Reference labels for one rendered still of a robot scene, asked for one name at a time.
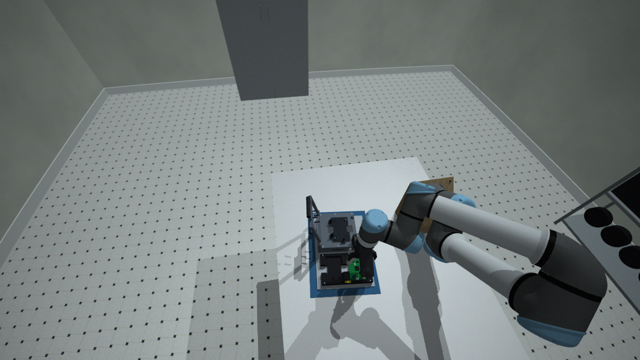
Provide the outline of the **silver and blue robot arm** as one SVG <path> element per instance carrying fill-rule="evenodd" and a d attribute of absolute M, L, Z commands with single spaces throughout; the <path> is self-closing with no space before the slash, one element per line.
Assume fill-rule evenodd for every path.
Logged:
<path fill-rule="evenodd" d="M 433 220 L 426 237 L 420 231 L 425 217 Z M 521 272 L 468 243 L 463 232 L 541 269 Z M 582 244 L 478 209 L 473 199 L 434 182 L 410 183 L 396 222 L 380 209 L 368 210 L 356 236 L 364 248 L 380 241 L 415 255 L 423 246 L 434 259 L 457 263 L 506 297 L 525 330 L 558 346 L 578 346 L 607 292 L 601 264 Z"/>

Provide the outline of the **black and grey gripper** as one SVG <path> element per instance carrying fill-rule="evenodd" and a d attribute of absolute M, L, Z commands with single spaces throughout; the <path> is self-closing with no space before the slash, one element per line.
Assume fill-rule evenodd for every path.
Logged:
<path fill-rule="evenodd" d="M 366 248 L 366 247 L 362 246 L 362 244 L 359 243 L 359 240 L 358 240 L 358 237 L 357 237 L 358 234 L 353 234 L 353 236 L 352 236 L 353 249 L 355 249 L 355 250 L 352 251 L 352 249 L 349 248 L 349 256 L 348 256 L 348 258 L 346 260 L 346 264 L 347 265 L 351 265 L 354 261 L 356 261 L 357 259 L 360 259 L 359 258 L 359 246 L 361 248 L 363 248 L 363 249 L 372 249 L 373 262 L 374 262 L 374 260 L 377 259 L 377 252 L 373 250 L 374 247 Z"/>

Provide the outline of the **green circuit board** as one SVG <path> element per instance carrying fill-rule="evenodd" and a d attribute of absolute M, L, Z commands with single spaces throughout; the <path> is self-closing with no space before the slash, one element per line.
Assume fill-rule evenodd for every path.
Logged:
<path fill-rule="evenodd" d="M 366 280 L 366 277 L 362 277 L 361 276 L 361 269 L 360 269 L 360 259 L 354 260 L 350 265 L 349 265 L 349 273 L 350 273 L 350 280 L 354 281 L 354 280 Z"/>

